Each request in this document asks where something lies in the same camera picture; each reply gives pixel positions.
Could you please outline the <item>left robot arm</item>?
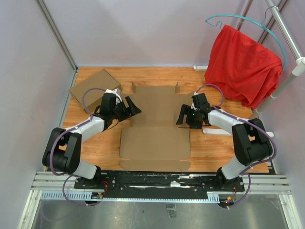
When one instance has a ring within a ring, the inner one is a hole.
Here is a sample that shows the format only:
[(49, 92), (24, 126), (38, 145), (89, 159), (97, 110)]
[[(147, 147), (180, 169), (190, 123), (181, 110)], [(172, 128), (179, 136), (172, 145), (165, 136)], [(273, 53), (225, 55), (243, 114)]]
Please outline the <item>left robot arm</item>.
[(90, 188), (98, 188), (104, 183), (101, 168), (81, 160), (81, 144), (109, 129), (113, 120), (122, 122), (142, 112), (129, 96), (125, 97), (125, 101), (127, 103), (115, 91), (107, 91), (88, 119), (68, 129), (54, 128), (42, 164), (56, 176), (68, 174), (79, 177)]

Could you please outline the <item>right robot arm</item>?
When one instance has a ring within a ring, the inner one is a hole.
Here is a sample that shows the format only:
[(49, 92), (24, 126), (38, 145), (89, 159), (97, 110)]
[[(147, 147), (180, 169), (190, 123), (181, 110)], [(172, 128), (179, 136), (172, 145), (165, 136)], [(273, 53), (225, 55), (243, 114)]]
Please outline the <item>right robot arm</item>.
[(198, 128), (202, 124), (214, 125), (233, 137), (234, 156), (216, 172), (216, 186), (220, 190), (228, 190), (250, 166), (274, 154), (272, 138), (265, 131), (261, 120), (242, 119), (218, 106), (210, 106), (204, 93), (193, 95), (192, 101), (187, 112), (190, 128)]

